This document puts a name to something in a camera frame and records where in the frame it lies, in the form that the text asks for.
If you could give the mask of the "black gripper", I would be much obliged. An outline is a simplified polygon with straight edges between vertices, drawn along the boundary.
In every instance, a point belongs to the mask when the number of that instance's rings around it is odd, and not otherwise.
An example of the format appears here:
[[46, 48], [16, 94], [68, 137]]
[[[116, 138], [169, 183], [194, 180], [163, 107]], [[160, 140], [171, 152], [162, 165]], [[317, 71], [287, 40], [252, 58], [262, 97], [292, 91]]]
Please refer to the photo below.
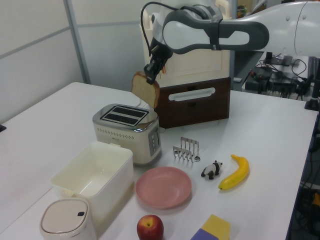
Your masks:
[[151, 60], [150, 63], [144, 67], [144, 74], [146, 76], [146, 82], [152, 85], [156, 81], [156, 77], [159, 74], [159, 78], [166, 75], [166, 63], [168, 59], [173, 56], [173, 52], [166, 44], [162, 44], [158, 41], [152, 41], [150, 45]]

